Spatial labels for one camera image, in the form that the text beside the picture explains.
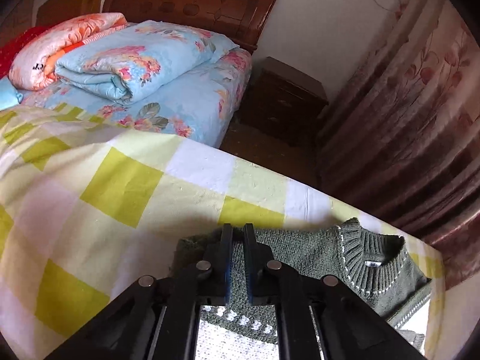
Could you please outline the yellow checkered bed sheet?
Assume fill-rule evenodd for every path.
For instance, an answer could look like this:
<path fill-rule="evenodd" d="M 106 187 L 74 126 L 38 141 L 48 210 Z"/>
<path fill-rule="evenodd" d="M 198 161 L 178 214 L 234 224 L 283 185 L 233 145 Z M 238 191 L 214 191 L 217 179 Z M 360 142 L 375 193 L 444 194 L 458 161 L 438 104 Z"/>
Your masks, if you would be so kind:
<path fill-rule="evenodd" d="M 298 181 L 176 135 L 116 127 L 72 106 L 1 113 L 1 333 L 43 359 L 176 242 L 224 223 L 395 229 Z"/>

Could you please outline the small wooden headboard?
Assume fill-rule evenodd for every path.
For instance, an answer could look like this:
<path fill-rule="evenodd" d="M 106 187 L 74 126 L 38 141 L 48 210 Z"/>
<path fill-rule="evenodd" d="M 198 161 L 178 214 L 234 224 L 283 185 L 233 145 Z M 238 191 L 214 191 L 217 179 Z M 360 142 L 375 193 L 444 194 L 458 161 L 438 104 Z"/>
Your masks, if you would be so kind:
<path fill-rule="evenodd" d="M 100 13 L 102 0 L 47 0 L 37 10 L 36 26 L 49 26 Z"/>

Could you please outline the light blue folded cloth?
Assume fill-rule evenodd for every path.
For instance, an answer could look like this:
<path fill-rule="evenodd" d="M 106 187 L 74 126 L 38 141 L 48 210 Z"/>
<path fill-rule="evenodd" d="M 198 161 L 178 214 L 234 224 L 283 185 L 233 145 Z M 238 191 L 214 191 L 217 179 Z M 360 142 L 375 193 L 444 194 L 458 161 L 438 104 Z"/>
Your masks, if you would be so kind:
<path fill-rule="evenodd" d="M 17 106 L 21 104 L 22 100 L 23 94 L 13 86 L 7 76 L 2 77 L 0 80 L 0 110 Z"/>

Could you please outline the large wooden headboard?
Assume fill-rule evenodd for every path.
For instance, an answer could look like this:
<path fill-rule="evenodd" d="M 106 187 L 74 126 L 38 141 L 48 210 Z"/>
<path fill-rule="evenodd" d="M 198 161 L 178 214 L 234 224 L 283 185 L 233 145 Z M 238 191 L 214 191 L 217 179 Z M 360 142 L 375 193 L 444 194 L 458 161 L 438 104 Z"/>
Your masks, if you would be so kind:
<path fill-rule="evenodd" d="M 277 0 L 105 0 L 104 12 L 127 21 L 165 21 L 221 33 L 254 53 Z"/>

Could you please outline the blue floral folded quilt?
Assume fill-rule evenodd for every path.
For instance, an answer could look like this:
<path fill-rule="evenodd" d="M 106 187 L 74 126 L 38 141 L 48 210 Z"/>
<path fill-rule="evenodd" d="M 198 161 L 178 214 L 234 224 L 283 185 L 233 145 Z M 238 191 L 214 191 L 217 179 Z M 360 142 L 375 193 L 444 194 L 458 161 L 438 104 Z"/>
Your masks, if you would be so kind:
<path fill-rule="evenodd" d="M 23 103 L 78 109 L 100 121 L 219 147 L 251 75 L 251 54 L 227 36 L 144 21 L 67 51 L 55 82 Z"/>

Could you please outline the green knit sweater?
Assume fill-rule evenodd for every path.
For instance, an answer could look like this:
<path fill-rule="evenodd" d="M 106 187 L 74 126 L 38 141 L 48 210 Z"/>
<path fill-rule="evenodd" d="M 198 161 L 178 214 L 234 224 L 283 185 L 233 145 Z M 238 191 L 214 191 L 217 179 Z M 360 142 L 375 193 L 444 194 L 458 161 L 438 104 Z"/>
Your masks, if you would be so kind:
<path fill-rule="evenodd" d="M 402 236 L 357 219 L 315 231 L 254 228 L 256 305 L 247 297 L 243 227 L 233 228 L 229 303 L 197 301 L 196 359 L 421 359 L 405 324 L 431 296 Z M 219 263 L 222 229 L 177 244 L 176 278 L 204 284 Z"/>

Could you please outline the pink floral folded quilt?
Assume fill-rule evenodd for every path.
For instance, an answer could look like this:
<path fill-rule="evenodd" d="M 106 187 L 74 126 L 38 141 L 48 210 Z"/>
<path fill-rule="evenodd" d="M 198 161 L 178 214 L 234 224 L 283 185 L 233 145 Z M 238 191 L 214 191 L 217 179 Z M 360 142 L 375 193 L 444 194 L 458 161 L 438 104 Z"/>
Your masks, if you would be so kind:
<path fill-rule="evenodd" d="M 78 16 L 49 28 L 24 46 L 10 66 L 8 79 L 14 87 L 38 91 L 57 80 L 55 63 L 66 53 L 124 29 L 121 13 Z"/>

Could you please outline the red bedding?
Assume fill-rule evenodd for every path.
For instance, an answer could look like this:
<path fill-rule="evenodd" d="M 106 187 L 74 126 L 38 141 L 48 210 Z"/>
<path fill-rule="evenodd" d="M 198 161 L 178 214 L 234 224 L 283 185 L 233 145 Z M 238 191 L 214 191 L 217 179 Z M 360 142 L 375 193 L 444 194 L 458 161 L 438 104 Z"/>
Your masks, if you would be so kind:
<path fill-rule="evenodd" d="M 8 75 L 16 55 L 33 39 L 47 31 L 49 26 L 35 26 L 10 40 L 0 49 L 0 78 Z"/>

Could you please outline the dark wooden nightstand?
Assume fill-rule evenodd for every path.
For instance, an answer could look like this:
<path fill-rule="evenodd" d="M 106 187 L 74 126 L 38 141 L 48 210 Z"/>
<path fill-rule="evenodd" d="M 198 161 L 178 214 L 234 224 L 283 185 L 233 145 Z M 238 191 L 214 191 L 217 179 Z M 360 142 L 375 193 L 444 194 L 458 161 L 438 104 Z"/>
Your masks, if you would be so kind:
<path fill-rule="evenodd" d="M 273 57 L 265 58 L 238 109 L 239 121 L 293 146 L 311 146 L 329 105 L 320 81 Z"/>

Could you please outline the pink floral curtain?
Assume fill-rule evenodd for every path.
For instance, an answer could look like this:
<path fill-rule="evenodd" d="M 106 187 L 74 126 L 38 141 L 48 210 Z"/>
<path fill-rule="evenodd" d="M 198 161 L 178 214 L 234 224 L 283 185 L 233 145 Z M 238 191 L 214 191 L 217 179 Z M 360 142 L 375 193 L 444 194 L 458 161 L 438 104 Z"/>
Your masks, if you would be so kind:
<path fill-rule="evenodd" d="M 400 0 L 322 120 L 320 186 L 479 272 L 479 41 L 450 0 Z"/>

